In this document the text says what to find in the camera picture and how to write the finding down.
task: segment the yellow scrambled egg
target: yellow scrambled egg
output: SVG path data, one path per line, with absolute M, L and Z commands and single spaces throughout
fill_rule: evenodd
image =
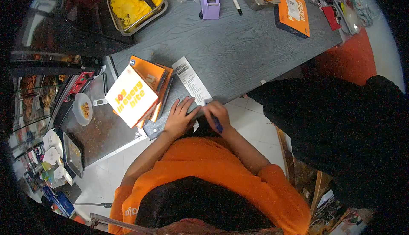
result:
M 152 0 L 158 6 L 162 0 Z M 122 19 L 124 27 L 129 27 L 152 9 L 145 1 L 139 0 L 111 0 L 111 7 L 115 15 Z

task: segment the food display cabinet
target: food display cabinet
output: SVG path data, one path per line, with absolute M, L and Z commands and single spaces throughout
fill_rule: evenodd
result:
M 14 159 L 59 127 L 75 94 L 104 72 L 102 59 L 133 44 L 115 30 L 106 0 L 34 0 L 10 58 Z

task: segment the white marker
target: white marker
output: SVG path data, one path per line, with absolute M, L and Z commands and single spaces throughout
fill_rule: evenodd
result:
M 237 0 L 233 0 L 234 5 L 236 6 L 236 9 L 238 11 L 238 14 L 243 15 L 241 9 L 240 9 L 240 5 L 238 5 Z

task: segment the cardboard box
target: cardboard box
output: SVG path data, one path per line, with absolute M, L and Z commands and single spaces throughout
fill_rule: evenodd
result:
M 152 89 L 159 92 L 160 87 L 166 78 L 167 72 L 165 69 L 135 56 L 130 57 L 129 64 L 140 76 L 142 76 L 143 79 L 145 79 L 146 83 L 151 86 Z
M 163 83 L 162 88 L 160 89 L 159 92 L 159 99 L 157 101 L 157 104 L 155 106 L 155 110 L 152 112 L 151 117 L 149 120 L 156 122 L 162 115 L 163 113 L 163 107 L 166 103 L 166 99 L 168 98 L 169 90 L 171 88 L 171 84 L 173 81 L 173 69 L 170 67 L 163 66 L 161 64 L 158 64 L 160 67 L 166 69 L 167 76 L 166 79 Z
M 150 115 L 158 95 L 129 64 L 108 91 L 105 99 L 132 128 Z
M 310 36 L 307 7 L 304 0 L 280 0 L 274 6 L 276 27 L 301 38 Z

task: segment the blue pen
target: blue pen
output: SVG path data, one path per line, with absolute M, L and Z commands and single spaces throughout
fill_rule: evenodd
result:
M 212 115 L 212 119 L 213 119 L 214 125 L 216 125 L 217 131 L 219 132 L 219 134 L 222 134 L 223 127 L 222 127 L 222 125 L 220 124 L 219 119 L 217 119 L 217 117 L 214 116 L 212 113 L 210 113 L 210 114 Z

